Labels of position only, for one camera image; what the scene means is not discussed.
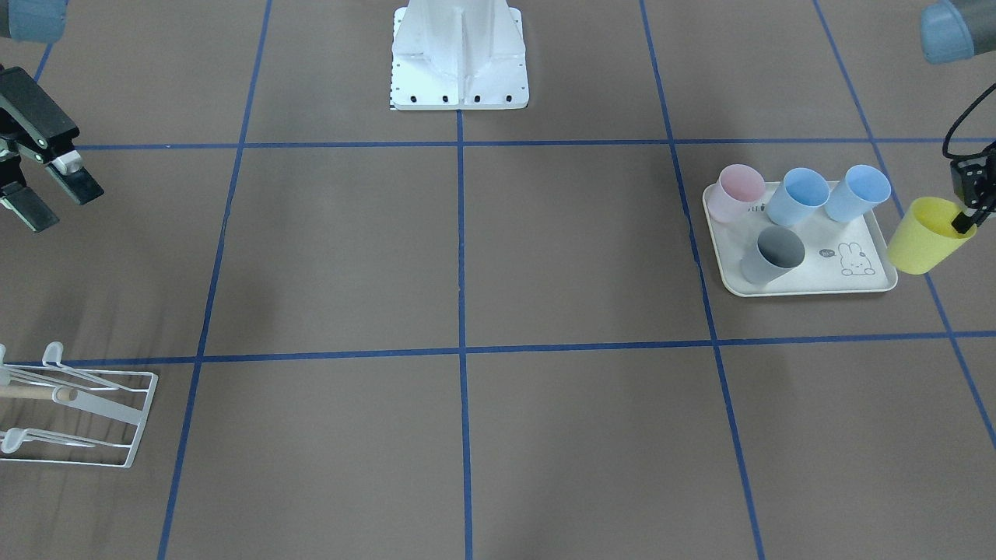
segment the bunny illustration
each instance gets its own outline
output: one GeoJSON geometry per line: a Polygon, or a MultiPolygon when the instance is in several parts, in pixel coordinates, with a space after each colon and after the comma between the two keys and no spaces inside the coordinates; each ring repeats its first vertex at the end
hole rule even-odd
{"type": "Polygon", "coordinates": [[[837,246],[841,254],[841,274],[845,276],[866,276],[874,274],[872,261],[857,243],[841,243],[837,246]]]}

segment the wooden dowel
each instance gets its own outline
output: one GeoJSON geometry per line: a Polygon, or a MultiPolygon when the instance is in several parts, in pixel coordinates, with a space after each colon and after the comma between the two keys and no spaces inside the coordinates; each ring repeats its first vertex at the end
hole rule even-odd
{"type": "MultiPolygon", "coordinates": [[[[63,401],[73,401],[76,399],[77,393],[78,391],[75,389],[61,387],[56,395],[63,401]]],[[[50,401],[52,399],[52,388],[37,385],[0,385],[0,397],[50,401]]]]}

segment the black cable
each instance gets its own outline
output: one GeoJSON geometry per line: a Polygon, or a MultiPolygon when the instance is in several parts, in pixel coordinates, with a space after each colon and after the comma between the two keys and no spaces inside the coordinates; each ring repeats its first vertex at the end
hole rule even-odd
{"type": "Polygon", "coordinates": [[[968,117],[968,114],[971,113],[973,110],[975,110],[975,108],[978,107],[979,104],[982,103],[987,97],[989,97],[989,94],[993,93],[994,90],[996,90],[996,84],[989,86],[989,88],[986,89],[985,92],[982,92],[982,95],[976,98],[975,101],[972,102],[972,105],[968,106],[968,109],[966,109],[965,112],[961,114],[961,117],[958,117],[958,120],[954,122],[954,125],[951,125],[951,130],[949,130],[947,132],[947,136],[944,137],[944,144],[941,146],[940,149],[941,153],[944,154],[944,157],[947,157],[948,159],[965,161],[966,159],[974,159],[976,157],[981,157],[983,155],[986,155],[990,150],[996,148],[996,141],[994,141],[989,145],[987,145],[985,149],[983,149],[982,151],[970,155],[957,155],[947,150],[947,146],[951,142],[951,137],[954,136],[954,131],[956,131],[958,127],[961,125],[962,121],[964,121],[968,117]]]}

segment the white tray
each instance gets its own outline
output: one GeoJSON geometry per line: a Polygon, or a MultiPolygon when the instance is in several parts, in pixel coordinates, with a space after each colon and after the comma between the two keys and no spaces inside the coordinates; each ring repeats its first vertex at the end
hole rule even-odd
{"type": "MultiPolygon", "coordinates": [[[[885,256],[885,239],[874,212],[867,212],[864,219],[839,223],[822,208],[789,228],[806,246],[806,258],[798,268],[763,286],[745,280],[740,274],[740,259],[764,228],[775,225],[764,207],[778,185],[767,183],[768,191],[761,202],[732,223],[715,222],[705,210],[719,275],[727,290],[742,298],[753,298],[887,292],[895,287],[899,275],[885,256]]],[[[831,187],[836,185],[836,181],[830,182],[831,187]]],[[[703,209],[713,188],[715,184],[702,192],[703,209]]]]}

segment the yellow cup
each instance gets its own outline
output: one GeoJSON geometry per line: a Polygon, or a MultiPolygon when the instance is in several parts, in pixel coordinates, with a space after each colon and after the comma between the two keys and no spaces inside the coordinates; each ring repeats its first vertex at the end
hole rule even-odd
{"type": "Polygon", "coordinates": [[[888,243],[888,260],[906,274],[928,272],[975,236],[974,225],[965,233],[951,226],[960,211],[957,204],[943,198],[914,200],[888,243]]]}

